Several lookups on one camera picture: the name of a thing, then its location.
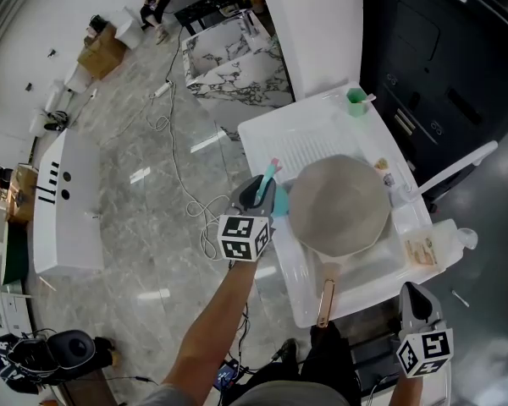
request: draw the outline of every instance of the sink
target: sink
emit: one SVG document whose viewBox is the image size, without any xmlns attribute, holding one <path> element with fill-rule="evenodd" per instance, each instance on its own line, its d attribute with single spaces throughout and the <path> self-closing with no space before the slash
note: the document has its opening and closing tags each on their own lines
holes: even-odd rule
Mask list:
<svg viewBox="0 0 508 406">
<path fill-rule="evenodd" d="M 237 126 L 292 102 L 279 44 L 241 11 L 182 43 L 186 86 L 232 140 Z"/>
<path fill-rule="evenodd" d="M 242 123 L 239 133 L 252 175 L 265 173 L 271 160 L 278 158 L 283 168 L 275 180 L 289 190 L 306 165 L 324 157 L 347 155 L 371 165 L 385 158 L 388 168 L 378 173 L 388 185 L 388 196 L 405 181 L 416 188 L 405 158 L 373 105 L 360 118 L 348 114 L 346 92 L 351 87 L 359 85 L 352 82 Z M 342 260 L 331 319 L 390 299 L 399 294 L 404 282 L 423 283 L 458 261 L 462 255 L 452 255 L 437 266 L 407 259 L 400 236 L 429 226 L 422 199 L 394 208 L 377 243 Z M 322 263 L 295 238 L 288 217 L 275 218 L 273 227 L 295 323 L 315 325 L 324 280 Z"/>
</svg>

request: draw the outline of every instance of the marble floor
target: marble floor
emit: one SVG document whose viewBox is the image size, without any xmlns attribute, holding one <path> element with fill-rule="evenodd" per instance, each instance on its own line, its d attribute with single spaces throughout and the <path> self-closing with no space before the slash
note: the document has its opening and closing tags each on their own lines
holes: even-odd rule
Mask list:
<svg viewBox="0 0 508 406">
<path fill-rule="evenodd" d="M 172 62 L 179 25 L 169 23 L 168 30 L 169 40 L 158 46 L 149 30 L 144 42 L 128 52 L 118 68 L 76 97 L 69 108 L 75 119 L 73 127 L 101 147 L 105 269 L 85 278 L 45 277 L 56 291 L 33 272 L 26 284 L 34 297 L 38 328 L 82 329 L 92 336 L 116 340 L 123 364 L 118 370 L 105 369 L 109 378 L 148 376 L 161 381 L 174 362 L 185 331 L 228 270 L 227 261 L 211 261 L 200 248 L 204 220 L 186 212 L 191 199 L 175 175 L 168 130 L 151 129 L 146 121 L 155 123 L 168 113 L 168 95 L 140 112 L 149 94 L 164 83 Z M 183 31 L 181 38 L 187 35 Z M 214 136 L 218 128 L 186 89 L 180 55 L 171 77 L 177 85 L 173 131 L 180 177 L 187 190 L 205 204 L 228 195 L 250 172 L 240 144 L 227 137 L 191 152 L 192 146 Z M 88 101 L 94 88 L 97 94 Z M 51 135 L 40 142 L 36 164 L 51 142 Z M 140 170 L 145 170 L 144 178 L 130 179 Z M 225 200 L 217 200 L 211 210 L 219 215 L 224 206 Z M 309 332 L 294 323 L 271 246 L 259 262 L 258 274 L 249 298 L 251 330 L 243 348 L 243 364 L 251 368 L 266 364 L 288 337 L 300 341 L 303 356 L 309 348 Z M 339 321 L 339 326 L 354 343 L 359 331 L 385 330 L 380 315 L 388 308 L 393 311 L 391 304 L 370 309 L 371 313 L 363 312 L 353 321 Z M 235 357 L 238 337 L 231 349 Z M 110 381 L 109 386 L 118 403 L 128 404 L 154 388 L 129 380 Z M 207 404 L 217 402 L 218 392 L 214 391 Z"/>
</svg>

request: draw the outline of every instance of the black stripe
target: black stripe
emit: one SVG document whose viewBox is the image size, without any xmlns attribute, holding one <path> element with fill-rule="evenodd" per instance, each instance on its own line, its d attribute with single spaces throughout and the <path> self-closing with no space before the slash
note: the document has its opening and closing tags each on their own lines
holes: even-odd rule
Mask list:
<svg viewBox="0 0 508 406">
<path fill-rule="evenodd" d="M 37 186 L 37 185 L 36 185 L 36 188 L 41 189 L 41 191 L 45 191 L 46 193 L 49 193 L 52 195 L 57 194 L 57 191 L 53 191 L 52 189 L 42 188 L 41 186 Z"/>
<path fill-rule="evenodd" d="M 38 197 L 38 199 L 40 199 L 41 201 L 46 201 L 47 203 L 51 203 L 52 205 L 54 205 L 54 200 L 49 200 L 44 197 Z"/>
</svg>

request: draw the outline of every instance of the pants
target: pants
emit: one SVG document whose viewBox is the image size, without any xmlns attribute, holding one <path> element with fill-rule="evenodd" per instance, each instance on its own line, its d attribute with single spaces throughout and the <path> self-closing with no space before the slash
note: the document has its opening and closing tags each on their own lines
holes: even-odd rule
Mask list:
<svg viewBox="0 0 508 406">
<path fill-rule="evenodd" d="M 59 385 L 65 381 L 73 381 L 78 377 L 92 373 L 94 370 L 99 370 L 111 365 L 113 363 L 113 357 L 111 355 L 113 345 L 111 342 L 106 338 L 96 337 L 94 338 L 94 345 L 96 351 L 91 359 L 83 365 L 71 370 L 58 369 L 51 377 L 46 378 L 44 383 L 46 385 Z"/>
<path fill-rule="evenodd" d="M 260 369 L 245 384 L 236 384 L 223 393 L 223 406 L 228 406 L 245 392 L 269 381 L 309 381 L 333 388 L 350 406 L 361 405 L 361 392 L 353 368 L 348 340 L 340 338 L 333 322 L 327 328 L 311 328 L 311 351 L 301 374 L 297 365 L 272 363 Z"/>
<path fill-rule="evenodd" d="M 163 11 L 166 8 L 166 6 L 168 6 L 168 3 L 169 3 L 169 0 L 160 0 L 160 3 L 157 5 L 156 9 L 154 9 L 154 10 L 152 10 L 148 4 L 145 4 L 141 8 L 141 11 L 140 11 L 141 19 L 143 20 L 143 22 L 145 24 L 147 24 L 146 17 L 148 17 L 149 15 L 154 15 L 154 18 L 156 18 L 156 21 L 158 23 L 161 23 Z"/>
</svg>

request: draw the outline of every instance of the green cup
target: green cup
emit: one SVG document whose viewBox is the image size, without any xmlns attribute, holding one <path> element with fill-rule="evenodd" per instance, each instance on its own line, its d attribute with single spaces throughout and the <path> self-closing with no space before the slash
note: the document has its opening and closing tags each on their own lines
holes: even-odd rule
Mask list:
<svg viewBox="0 0 508 406">
<path fill-rule="evenodd" d="M 367 112 L 367 104 L 365 102 L 360 103 L 367 99 L 367 93 L 363 89 L 354 87 L 349 89 L 346 93 L 348 98 L 348 113 L 355 118 L 359 118 Z"/>
</svg>

